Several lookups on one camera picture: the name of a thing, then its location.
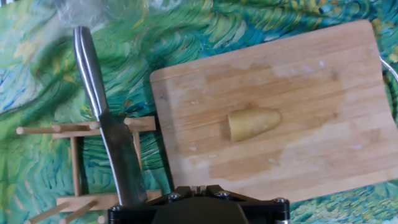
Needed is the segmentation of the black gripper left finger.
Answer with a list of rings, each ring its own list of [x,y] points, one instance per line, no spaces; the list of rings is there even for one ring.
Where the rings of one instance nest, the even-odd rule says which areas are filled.
[[[177,187],[173,192],[156,197],[135,207],[114,205],[108,209],[108,224],[150,224],[156,213],[164,205],[183,200],[195,195],[189,186]]]

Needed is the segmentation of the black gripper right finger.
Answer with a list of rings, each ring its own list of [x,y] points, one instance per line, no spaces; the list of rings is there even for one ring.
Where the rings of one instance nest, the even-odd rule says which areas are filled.
[[[283,197],[272,200],[256,198],[227,191],[219,185],[209,185],[201,190],[202,196],[234,202],[248,223],[291,224],[290,201]]]

